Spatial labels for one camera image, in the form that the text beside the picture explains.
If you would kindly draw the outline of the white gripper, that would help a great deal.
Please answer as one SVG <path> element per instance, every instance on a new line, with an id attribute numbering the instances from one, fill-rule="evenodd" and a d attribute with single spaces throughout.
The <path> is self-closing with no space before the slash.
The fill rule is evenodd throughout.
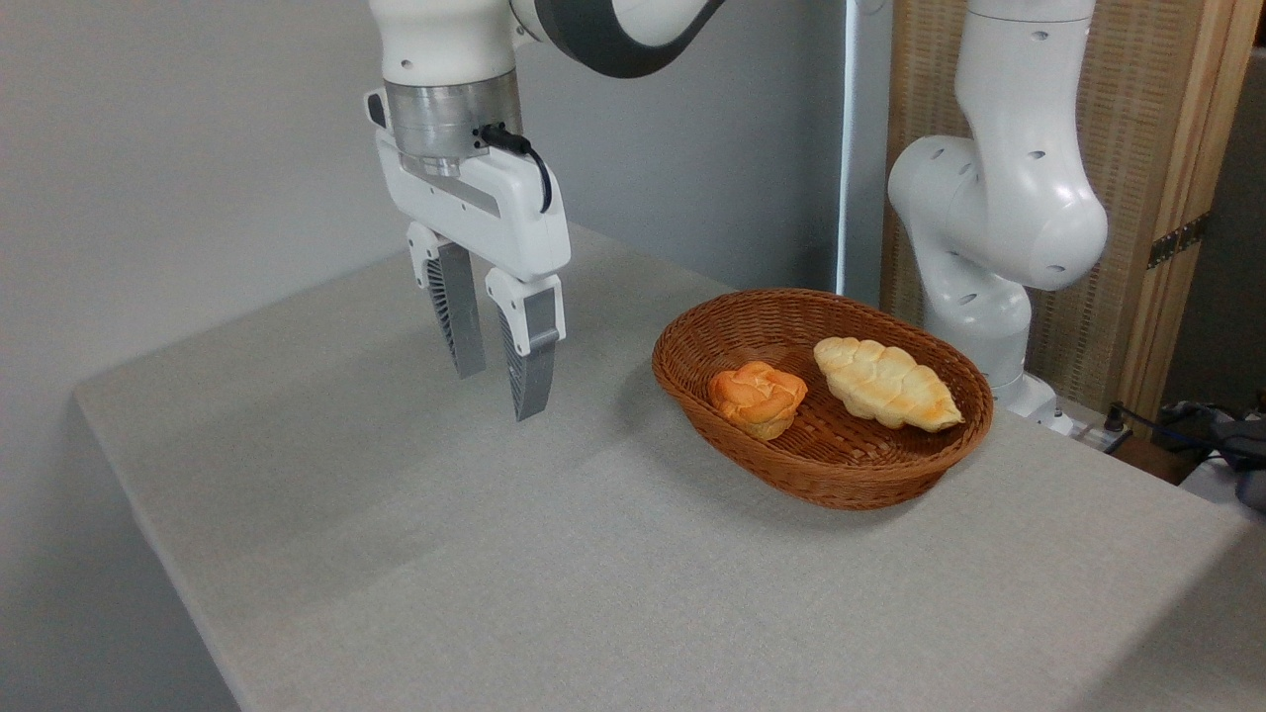
<path id="1" fill-rule="evenodd" d="M 552 274 L 573 256 L 555 175 L 541 158 L 498 147 L 462 161 L 454 177 L 425 174 L 395 144 L 384 89 L 365 100 L 387 190 L 414 220 L 406 243 L 417 284 L 430 298 L 458 378 L 487 367 L 470 251 L 495 266 L 485 288 L 498 304 L 515 419 L 536 416 L 546 409 L 555 350 L 566 338 L 562 284 Z"/>

